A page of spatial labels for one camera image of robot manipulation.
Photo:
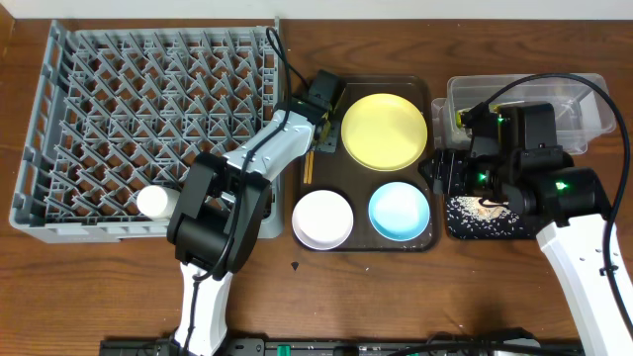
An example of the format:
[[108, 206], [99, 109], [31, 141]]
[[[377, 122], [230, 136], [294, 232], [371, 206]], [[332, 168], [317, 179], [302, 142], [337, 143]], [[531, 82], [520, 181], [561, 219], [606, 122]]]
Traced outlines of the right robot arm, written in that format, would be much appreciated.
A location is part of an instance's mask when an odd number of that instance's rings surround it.
[[498, 203], [535, 229], [563, 288], [587, 355], [632, 352], [632, 281], [609, 222], [597, 174], [575, 165], [557, 141], [546, 102], [482, 105], [461, 115], [467, 150], [437, 149], [418, 171], [445, 197]]

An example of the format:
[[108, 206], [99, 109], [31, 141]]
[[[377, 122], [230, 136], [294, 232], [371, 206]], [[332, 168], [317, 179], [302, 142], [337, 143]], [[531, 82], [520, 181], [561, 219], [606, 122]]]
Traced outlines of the white cup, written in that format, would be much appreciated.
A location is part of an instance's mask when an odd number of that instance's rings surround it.
[[169, 220], [176, 208], [180, 193], [158, 185], [142, 188], [137, 197], [139, 211], [153, 221]]

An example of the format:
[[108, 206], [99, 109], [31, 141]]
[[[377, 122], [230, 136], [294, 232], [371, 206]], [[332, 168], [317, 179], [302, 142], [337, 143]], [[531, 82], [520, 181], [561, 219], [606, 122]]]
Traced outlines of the light blue bowl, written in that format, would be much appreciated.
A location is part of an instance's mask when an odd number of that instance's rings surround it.
[[369, 222], [384, 238], [405, 242], [422, 235], [429, 227], [430, 205], [417, 187], [391, 182], [379, 187], [368, 203]]

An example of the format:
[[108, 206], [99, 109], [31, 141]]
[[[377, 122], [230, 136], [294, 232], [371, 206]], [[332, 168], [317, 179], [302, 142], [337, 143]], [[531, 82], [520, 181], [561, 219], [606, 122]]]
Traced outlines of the green orange snack wrapper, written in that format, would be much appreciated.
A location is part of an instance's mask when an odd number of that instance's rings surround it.
[[474, 108], [457, 111], [455, 113], [456, 126], [459, 129], [470, 129], [478, 117], [479, 113]]

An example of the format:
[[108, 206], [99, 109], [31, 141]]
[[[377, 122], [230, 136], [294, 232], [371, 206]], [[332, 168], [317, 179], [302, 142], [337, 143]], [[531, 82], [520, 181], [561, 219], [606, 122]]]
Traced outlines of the yellow plate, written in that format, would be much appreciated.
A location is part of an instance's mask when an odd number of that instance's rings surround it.
[[345, 112], [341, 137], [347, 153], [375, 171], [398, 171], [416, 162], [428, 142], [421, 110], [388, 93], [365, 96]]

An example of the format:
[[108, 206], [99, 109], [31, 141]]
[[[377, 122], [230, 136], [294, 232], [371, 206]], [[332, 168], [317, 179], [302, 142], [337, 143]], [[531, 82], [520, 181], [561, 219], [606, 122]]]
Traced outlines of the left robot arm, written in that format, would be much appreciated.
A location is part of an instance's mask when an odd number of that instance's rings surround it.
[[213, 355], [222, 346], [231, 279], [254, 248], [273, 182], [326, 137], [344, 90], [341, 77], [321, 70], [247, 142], [222, 156], [195, 158], [167, 229], [184, 279], [171, 354]]

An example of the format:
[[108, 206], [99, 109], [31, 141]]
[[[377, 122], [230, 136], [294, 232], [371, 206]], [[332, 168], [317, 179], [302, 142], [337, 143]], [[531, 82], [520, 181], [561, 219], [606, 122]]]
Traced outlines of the white bowl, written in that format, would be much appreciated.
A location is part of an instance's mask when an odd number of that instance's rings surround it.
[[350, 235], [354, 214], [350, 204], [340, 194], [316, 190], [302, 197], [291, 218], [295, 237], [314, 250], [331, 250]]

